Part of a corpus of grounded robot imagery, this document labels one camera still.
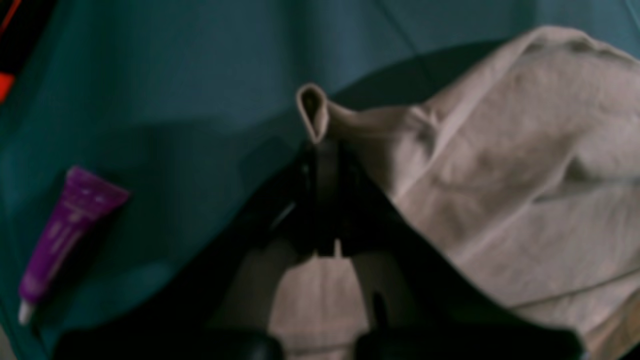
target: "wrinkled fabric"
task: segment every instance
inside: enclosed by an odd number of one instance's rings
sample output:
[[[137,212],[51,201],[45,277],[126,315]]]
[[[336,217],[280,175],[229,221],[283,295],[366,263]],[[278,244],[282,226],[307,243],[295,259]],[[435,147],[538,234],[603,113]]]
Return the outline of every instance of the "wrinkled fabric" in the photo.
[[[422,104],[327,100],[312,141],[350,143],[405,219],[493,300],[575,329],[592,359],[640,341],[640,65],[574,29],[499,48]]]

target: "teal fabric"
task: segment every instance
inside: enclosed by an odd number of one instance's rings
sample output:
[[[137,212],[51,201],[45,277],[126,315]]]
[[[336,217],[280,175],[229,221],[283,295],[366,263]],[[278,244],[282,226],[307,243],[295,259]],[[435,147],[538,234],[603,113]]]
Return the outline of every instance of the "teal fabric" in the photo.
[[[147,299],[214,237],[305,139],[301,84],[354,108],[419,101],[540,24],[640,56],[623,1],[60,0],[0,109],[0,322],[19,359]],[[74,164],[134,197],[21,328],[20,276]]]

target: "cloth fold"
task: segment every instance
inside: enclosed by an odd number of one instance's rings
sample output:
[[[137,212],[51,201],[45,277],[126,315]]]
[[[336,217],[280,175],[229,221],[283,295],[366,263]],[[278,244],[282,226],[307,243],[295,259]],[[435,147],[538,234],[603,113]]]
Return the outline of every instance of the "cloth fold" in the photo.
[[[315,99],[317,111],[306,111]],[[640,341],[640,63],[542,27],[422,104],[351,111],[298,92],[405,219],[492,299],[575,329],[592,359]]]

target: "purple tube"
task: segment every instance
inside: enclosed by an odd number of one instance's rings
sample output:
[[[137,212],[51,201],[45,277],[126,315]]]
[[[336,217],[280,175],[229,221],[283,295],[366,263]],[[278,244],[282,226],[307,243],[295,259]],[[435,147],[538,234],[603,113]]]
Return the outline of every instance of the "purple tube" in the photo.
[[[72,167],[51,217],[40,235],[20,282],[19,322],[29,323],[38,303],[47,295],[71,250],[100,218],[124,204],[129,192]]]

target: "tube cap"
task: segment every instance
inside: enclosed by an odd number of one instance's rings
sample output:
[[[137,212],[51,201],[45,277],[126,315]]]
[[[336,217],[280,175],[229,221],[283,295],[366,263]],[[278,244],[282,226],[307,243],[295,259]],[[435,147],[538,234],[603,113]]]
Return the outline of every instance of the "tube cap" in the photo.
[[[29,325],[33,313],[36,311],[36,306],[26,301],[20,303],[20,311],[18,312],[18,322],[22,326]]]

